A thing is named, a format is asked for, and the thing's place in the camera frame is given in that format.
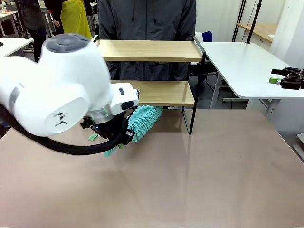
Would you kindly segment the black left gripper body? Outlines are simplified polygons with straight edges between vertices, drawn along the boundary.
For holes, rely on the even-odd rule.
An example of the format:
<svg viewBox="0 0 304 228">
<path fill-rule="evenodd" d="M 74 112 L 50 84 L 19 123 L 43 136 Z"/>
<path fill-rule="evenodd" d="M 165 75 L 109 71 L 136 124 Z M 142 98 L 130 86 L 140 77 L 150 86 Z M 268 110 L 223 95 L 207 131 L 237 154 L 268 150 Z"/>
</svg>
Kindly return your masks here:
<svg viewBox="0 0 304 228">
<path fill-rule="evenodd" d="M 126 111 L 115 115 L 110 121 L 106 123 L 99 123 L 91 125 L 91 129 L 104 139 L 109 145 L 122 144 L 122 138 L 127 130 L 128 121 L 125 117 Z"/>
</svg>

